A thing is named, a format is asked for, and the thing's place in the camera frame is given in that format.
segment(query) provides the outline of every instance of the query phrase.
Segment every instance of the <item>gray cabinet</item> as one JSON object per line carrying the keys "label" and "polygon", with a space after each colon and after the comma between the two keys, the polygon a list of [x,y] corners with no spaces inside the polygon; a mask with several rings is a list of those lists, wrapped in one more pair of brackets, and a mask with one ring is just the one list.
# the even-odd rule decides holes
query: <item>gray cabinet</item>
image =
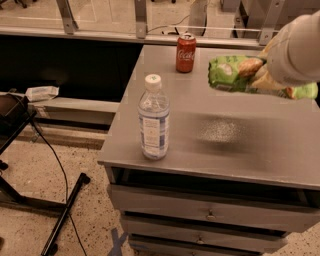
{"label": "gray cabinet", "polygon": [[[175,50],[144,46],[99,156],[129,243],[181,256],[273,253],[320,221],[319,109],[209,88],[211,58],[257,52],[198,48],[194,70],[180,74]],[[136,107],[150,73],[171,101],[170,146],[159,161],[140,149]]]}
{"label": "gray cabinet", "polygon": [[[307,195],[301,189],[127,168],[106,170],[117,177],[108,193],[122,212],[123,229],[140,241],[141,247],[130,242],[138,250],[158,252],[157,247],[170,242],[176,245],[162,251],[173,255],[188,255],[183,254],[186,250],[206,255],[225,248],[231,251],[221,255],[273,253],[286,245],[288,232],[303,232],[320,220],[320,210],[303,200]],[[147,243],[145,238],[159,240]],[[196,246],[201,253],[177,249],[179,243]]]}

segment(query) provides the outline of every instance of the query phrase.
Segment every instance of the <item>water bottle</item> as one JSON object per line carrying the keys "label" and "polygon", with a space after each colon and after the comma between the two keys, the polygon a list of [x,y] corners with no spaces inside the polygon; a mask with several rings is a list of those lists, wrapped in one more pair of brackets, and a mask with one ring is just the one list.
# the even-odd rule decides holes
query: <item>water bottle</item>
{"label": "water bottle", "polygon": [[143,154],[150,159],[163,158],[169,145],[169,98],[161,90],[161,77],[151,74],[145,78],[146,91],[138,112]]}

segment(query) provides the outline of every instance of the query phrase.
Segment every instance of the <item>gray tabletop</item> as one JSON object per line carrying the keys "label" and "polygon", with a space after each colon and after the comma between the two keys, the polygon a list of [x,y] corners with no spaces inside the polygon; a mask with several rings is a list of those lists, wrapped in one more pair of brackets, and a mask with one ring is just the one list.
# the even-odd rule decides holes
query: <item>gray tabletop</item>
{"label": "gray tabletop", "polygon": [[[255,51],[197,48],[194,69],[175,70],[175,47],[144,46],[99,155],[106,166],[320,190],[320,114],[315,101],[227,93],[208,85],[218,55]],[[167,156],[146,159],[137,106],[144,77],[162,77],[170,98]]]}

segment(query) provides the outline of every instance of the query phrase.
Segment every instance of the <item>soda can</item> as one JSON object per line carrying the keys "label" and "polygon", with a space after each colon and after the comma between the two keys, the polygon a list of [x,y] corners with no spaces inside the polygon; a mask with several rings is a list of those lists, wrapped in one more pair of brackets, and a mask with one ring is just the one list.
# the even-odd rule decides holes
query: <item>soda can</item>
{"label": "soda can", "polygon": [[176,69],[179,72],[188,73],[193,69],[196,52],[196,39],[190,33],[184,33],[178,38]]}

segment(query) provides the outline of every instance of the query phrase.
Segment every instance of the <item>cabinet drawer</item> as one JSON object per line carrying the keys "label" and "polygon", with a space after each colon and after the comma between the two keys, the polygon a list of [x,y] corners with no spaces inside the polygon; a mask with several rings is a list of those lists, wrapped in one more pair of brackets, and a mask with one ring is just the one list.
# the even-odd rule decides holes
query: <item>cabinet drawer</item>
{"label": "cabinet drawer", "polygon": [[262,253],[273,253],[286,244],[277,236],[170,219],[122,216],[121,224],[130,234]]}
{"label": "cabinet drawer", "polygon": [[203,248],[198,245],[160,240],[148,237],[130,236],[130,246],[138,251],[157,252],[176,256],[258,256],[251,253],[218,247]]}
{"label": "cabinet drawer", "polygon": [[303,232],[320,220],[318,209],[304,206],[120,185],[110,185],[109,194],[115,209],[121,211],[271,230]]}

